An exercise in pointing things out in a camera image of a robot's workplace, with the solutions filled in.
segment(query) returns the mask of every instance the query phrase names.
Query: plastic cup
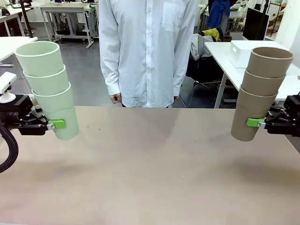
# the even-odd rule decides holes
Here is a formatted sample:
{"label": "plastic cup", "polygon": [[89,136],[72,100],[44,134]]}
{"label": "plastic cup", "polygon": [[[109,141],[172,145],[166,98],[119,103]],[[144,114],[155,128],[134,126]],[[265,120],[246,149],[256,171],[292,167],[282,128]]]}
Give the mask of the plastic cup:
{"label": "plastic cup", "polygon": [[247,71],[255,76],[280,78],[286,74],[294,55],[284,49],[260,47],[251,51]]}
{"label": "plastic cup", "polygon": [[54,129],[57,138],[69,140],[78,134],[79,128],[70,83],[67,90],[56,95],[42,96],[34,91],[32,93],[47,119],[65,121],[65,128]]}
{"label": "plastic cup", "polygon": [[243,142],[253,140],[258,127],[247,127],[248,118],[265,118],[277,94],[272,96],[258,96],[244,91],[241,87],[234,113],[231,135]]}
{"label": "plastic cup", "polygon": [[60,46],[50,41],[31,42],[18,47],[15,55],[29,76],[49,76],[59,73],[64,65]]}
{"label": "plastic cup", "polygon": [[242,89],[254,95],[271,96],[278,93],[284,79],[285,75],[280,78],[264,78],[253,75],[246,70]]}
{"label": "plastic cup", "polygon": [[66,66],[62,71],[50,76],[29,76],[25,77],[34,91],[38,95],[56,95],[69,88],[69,81]]}

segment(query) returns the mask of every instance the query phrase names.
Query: person's right hand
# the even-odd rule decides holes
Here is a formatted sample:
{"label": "person's right hand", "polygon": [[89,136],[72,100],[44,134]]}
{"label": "person's right hand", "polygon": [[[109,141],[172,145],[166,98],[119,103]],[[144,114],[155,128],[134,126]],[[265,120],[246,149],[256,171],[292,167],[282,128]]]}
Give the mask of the person's right hand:
{"label": "person's right hand", "polygon": [[116,95],[110,95],[109,98],[111,99],[113,104],[117,104],[117,103],[122,102],[121,93],[116,94]]}

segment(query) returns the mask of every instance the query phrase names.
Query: computer monitor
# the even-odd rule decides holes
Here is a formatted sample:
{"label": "computer monitor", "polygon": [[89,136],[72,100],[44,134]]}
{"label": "computer monitor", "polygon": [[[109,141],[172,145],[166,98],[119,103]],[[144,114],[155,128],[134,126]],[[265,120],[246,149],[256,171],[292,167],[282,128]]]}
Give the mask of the computer monitor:
{"label": "computer monitor", "polygon": [[267,32],[268,24],[268,15],[263,14],[258,10],[248,8],[243,37],[249,41],[263,41]]}

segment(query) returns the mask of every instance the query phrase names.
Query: blue jacket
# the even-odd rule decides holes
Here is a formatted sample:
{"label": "blue jacket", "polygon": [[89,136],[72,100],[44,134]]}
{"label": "blue jacket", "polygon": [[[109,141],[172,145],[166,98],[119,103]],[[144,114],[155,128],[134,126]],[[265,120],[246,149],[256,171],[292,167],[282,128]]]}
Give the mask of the blue jacket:
{"label": "blue jacket", "polygon": [[214,0],[210,10],[207,25],[213,29],[218,28],[221,23],[223,11],[226,10],[227,17],[230,15],[230,0]]}

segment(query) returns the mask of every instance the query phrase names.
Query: white shirt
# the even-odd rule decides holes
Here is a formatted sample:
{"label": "white shirt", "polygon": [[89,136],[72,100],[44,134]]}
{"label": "white shirt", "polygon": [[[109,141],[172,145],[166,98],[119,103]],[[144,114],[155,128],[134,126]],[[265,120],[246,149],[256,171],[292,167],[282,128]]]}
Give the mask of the white shirt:
{"label": "white shirt", "polygon": [[101,0],[100,63],[109,95],[127,107],[167,107],[179,96],[195,0]]}

